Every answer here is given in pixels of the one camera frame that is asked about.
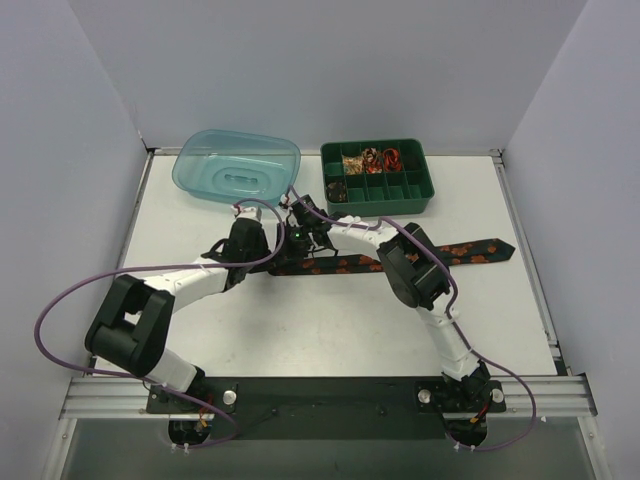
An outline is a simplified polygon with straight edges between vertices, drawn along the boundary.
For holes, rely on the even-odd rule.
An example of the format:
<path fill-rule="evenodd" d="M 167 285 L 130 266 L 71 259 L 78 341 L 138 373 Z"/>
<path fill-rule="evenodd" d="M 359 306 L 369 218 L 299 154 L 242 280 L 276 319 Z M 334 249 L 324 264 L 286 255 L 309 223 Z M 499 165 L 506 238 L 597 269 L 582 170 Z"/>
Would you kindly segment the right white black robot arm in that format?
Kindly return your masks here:
<path fill-rule="evenodd" d="M 322 249 L 361 253 L 380 263 L 397 299 L 426 325 L 442 374 L 458 408 L 463 402 L 487 407 L 498 401 L 487 361 L 474 351 L 457 325 L 453 305 L 458 287 L 421 227 L 390 218 L 373 225 L 358 217 L 330 218 L 308 196 L 288 206 L 303 234 Z"/>

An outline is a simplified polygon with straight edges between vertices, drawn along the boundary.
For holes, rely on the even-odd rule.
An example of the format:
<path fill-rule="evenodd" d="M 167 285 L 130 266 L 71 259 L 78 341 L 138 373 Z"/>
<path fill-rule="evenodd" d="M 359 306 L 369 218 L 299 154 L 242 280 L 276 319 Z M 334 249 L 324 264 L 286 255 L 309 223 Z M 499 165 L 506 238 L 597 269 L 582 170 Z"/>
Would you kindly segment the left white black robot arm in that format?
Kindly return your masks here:
<path fill-rule="evenodd" d="M 193 393 L 204 377 L 197 366 L 166 347 L 171 318 L 244 280 L 255 261 L 271 254 L 262 223 L 237 218 L 229 237 L 181 269 L 139 279 L 114 279 L 85 336 L 85 348 L 138 378 Z"/>

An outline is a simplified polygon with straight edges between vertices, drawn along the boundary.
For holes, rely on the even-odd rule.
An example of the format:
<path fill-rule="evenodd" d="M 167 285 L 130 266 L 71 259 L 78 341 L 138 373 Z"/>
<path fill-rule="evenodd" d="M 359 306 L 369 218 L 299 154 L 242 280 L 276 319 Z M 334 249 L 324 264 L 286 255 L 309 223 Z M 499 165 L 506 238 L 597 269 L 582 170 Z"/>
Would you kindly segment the black orange floral necktie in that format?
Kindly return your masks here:
<path fill-rule="evenodd" d="M 505 262 L 511 259 L 515 251 L 516 248 L 513 245 L 499 238 L 441 245 L 434 248 L 434 253 L 447 269 L 465 264 Z M 399 265 L 401 269 L 412 266 L 415 270 L 419 270 L 423 266 L 434 265 L 433 260 L 413 244 L 409 244 L 404 256 L 405 260 L 400 259 L 399 253 L 392 253 L 390 257 L 383 255 L 378 259 L 364 254 L 304 259 L 281 256 L 270 263 L 252 267 L 250 273 L 267 272 L 272 276 L 359 274 L 383 272 L 386 266 Z"/>

